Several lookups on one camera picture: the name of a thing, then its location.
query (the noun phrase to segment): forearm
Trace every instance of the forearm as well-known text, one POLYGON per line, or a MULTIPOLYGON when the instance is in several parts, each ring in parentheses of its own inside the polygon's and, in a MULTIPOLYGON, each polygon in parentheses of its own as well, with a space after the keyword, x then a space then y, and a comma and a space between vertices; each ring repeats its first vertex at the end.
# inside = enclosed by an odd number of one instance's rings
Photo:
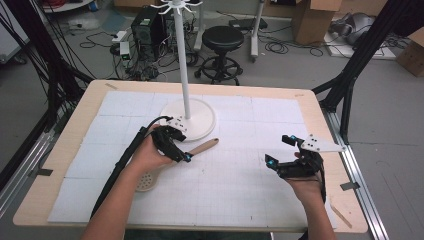
POLYGON ((81 239, 122 239, 139 176, 128 168, 121 172, 81 239))
POLYGON ((336 236, 321 199, 302 203, 308 219, 309 240, 333 240, 336 236))

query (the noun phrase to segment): black stool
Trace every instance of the black stool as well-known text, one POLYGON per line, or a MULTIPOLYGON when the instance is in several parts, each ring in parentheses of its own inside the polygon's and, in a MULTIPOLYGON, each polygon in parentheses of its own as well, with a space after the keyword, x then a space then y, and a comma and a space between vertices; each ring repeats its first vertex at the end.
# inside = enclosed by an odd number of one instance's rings
POLYGON ((212 79, 211 84, 215 84, 215 81, 234 79, 236 85, 239 86, 237 75, 242 74, 243 69, 236 61, 226 57, 226 54, 241 46, 244 42, 243 34, 233 27, 216 26, 205 30, 202 35, 202 42, 206 47, 214 50, 218 56, 206 59, 200 68, 194 72, 194 76, 200 78, 201 73, 203 73, 212 79))

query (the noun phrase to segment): power strip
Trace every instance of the power strip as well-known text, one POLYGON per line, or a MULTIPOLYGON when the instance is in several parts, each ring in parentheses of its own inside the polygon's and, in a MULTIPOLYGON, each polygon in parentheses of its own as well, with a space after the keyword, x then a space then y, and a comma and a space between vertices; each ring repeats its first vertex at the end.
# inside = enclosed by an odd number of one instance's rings
POLYGON ((119 43, 119 42, 121 42, 122 41, 122 39, 124 39, 125 38, 125 36, 127 35, 127 31, 119 31, 117 34, 116 34, 116 38, 112 38, 112 42, 113 43, 119 43))

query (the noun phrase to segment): metal rail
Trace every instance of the metal rail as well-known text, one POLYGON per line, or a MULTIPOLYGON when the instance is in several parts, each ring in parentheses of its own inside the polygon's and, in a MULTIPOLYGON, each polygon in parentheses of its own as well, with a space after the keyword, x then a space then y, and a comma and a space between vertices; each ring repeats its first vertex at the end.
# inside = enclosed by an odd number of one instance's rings
POLYGON ((383 222, 378 214, 377 208, 372 200, 371 194, 368 191, 367 184, 365 183, 364 177, 362 176, 361 170, 359 169, 356 158, 353 154, 350 145, 345 145, 343 137, 340 134, 340 120, 336 113, 327 112, 323 110, 324 116, 328 122, 328 126, 332 131, 333 138, 336 143, 346 146, 347 150, 340 153, 343 164, 345 165, 346 171, 352 183, 358 183, 359 188, 355 189, 356 197, 361 204, 362 211, 368 222, 368 226, 375 240, 388 240, 386 229, 384 228, 383 222))
POLYGON ((15 196, 21 190, 30 172, 37 166, 44 157, 54 139, 54 130, 42 133, 34 146, 25 157, 19 168, 15 171, 9 182, 0 193, 0 218, 3 217, 15 196))

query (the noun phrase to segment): hand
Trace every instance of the hand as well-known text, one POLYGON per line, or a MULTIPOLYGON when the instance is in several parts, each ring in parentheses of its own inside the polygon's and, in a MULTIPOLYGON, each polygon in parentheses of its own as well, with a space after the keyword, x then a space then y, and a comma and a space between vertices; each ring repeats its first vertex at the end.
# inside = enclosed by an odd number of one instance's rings
MULTIPOLYGON (((158 126, 159 125, 155 124, 152 126, 152 129, 158 126)), ((153 143, 152 136, 149 135, 144 139, 143 143, 137 148, 137 150, 135 150, 127 168, 131 168, 139 175, 142 175, 143 173, 152 171, 162 165, 170 163, 172 163, 172 160, 158 152, 158 149, 153 143)))
MULTIPOLYGON (((297 158, 300 154, 297 152, 294 154, 297 158)), ((296 197, 303 204, 310 201, 322 201, 321 197, 321 183, 317 176, 311 176, 307 178, 293 178, 285 179, 288 184, 293 188, 296 197)))

